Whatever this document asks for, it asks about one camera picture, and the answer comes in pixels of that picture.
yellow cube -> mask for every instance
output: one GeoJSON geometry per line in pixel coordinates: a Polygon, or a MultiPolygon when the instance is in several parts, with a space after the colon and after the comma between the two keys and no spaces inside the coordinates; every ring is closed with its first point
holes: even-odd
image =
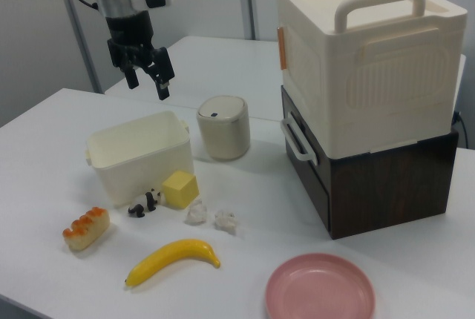
{"type": "Polygon", "coordinates": [[[186,208],[200,194],[196,176],[183,171],[174,172],[163,182],[162,192],[167,204],[180,209],[186,208]]]}

drawer handle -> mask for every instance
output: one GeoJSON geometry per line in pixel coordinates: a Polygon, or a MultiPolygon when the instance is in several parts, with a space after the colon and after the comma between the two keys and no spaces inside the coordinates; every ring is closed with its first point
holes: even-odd
{"type": "Polygon", "coordinates": [[[295,121],[293,115],[291,113],[288,114],[288,117],[281,121],[281,129],[284,133],[285,140],[289,143],[290,148],[292,149],[295,157],[299,161],[312,161],[314,165],[318,165],[318,159],[315,152],[312,150],[312,146],[310,146],[309,142],[305,138],[304,134],[302,133],[301,129],[298,127],[297,122],[295,121]],[[305,153],[302,154],[299,150],[297,145],[295,144],[294,138],[289,132],[289,129],[292,130],[297,140],[300,142],[302,147],[305,150],[305,153]]]}

white table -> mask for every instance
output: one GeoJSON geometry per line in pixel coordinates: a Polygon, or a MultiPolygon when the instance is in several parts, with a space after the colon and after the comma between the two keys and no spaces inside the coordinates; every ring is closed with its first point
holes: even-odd
{"type": "Polygon", "coordinates": [[[273,270],[308,252],[347,258],[376,291],[376,319],[472,318],[475,312],[475,152],[459,149],[447,213],[331,240],[284,149],[277,122],[251,119],[252,146],[215,162],[203,149],[195,110],[63,90],[0,128],[0,297],[51,318],[266,318],[273,270]],[[94,131],[172,110],[189,124],[195,173],[210,220],[159,207],[144,218],[111,207],[84,158],[94,131]],[[112,225],[73,254],[61,233],[91,206],[112,225]],[[214,229],[220,209],[239,220],[232,236],[214,229]],[[130,269],[176,239],[211,243],[221,260],[184,260],[135,289],[130,269]]]}
{"type": "Polygon", "coordinates": [[[249,104],[249,115],[281,120],[282,72],[277,42],[185,37],[168,49],[175,77],[170,97],[160,101],[150,76],[137,70],[139,86],[125,79],[105,95],[198,109],[217,95],[234,95],[249,104]]]}

toy banana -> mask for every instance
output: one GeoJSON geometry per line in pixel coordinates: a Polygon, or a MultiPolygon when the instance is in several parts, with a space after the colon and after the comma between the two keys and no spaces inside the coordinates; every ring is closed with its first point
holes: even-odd
{"type": "Polygon", "coordinates": [[[142,260],[128,274],[125,284],[127,286],[141,284],[170,263],[190,257],[207,260],[217,269],[221,266],[208,243],[196,239],[178,240],[163,246],[142,260]]]}

panda toy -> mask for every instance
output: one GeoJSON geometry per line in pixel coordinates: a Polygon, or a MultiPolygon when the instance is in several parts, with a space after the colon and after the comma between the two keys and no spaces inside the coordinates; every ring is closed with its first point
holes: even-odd
{"type": "Polygon", "coordinates": [[[138,197],[134,199],[132,204],[128,207],[128,213],[129,214],[136,214],[137,217],[144,217],[145,214],[143,213],[145,211],[145,208],[148,209],[148,211],[153,211],[155,210],[155,204],[158,204],[161,199],[160,192],[157,193],[156,197],[152,194],[155,190],[152,189],[151,191],[148,191],[145,194],[141,194],[138,197]]]}

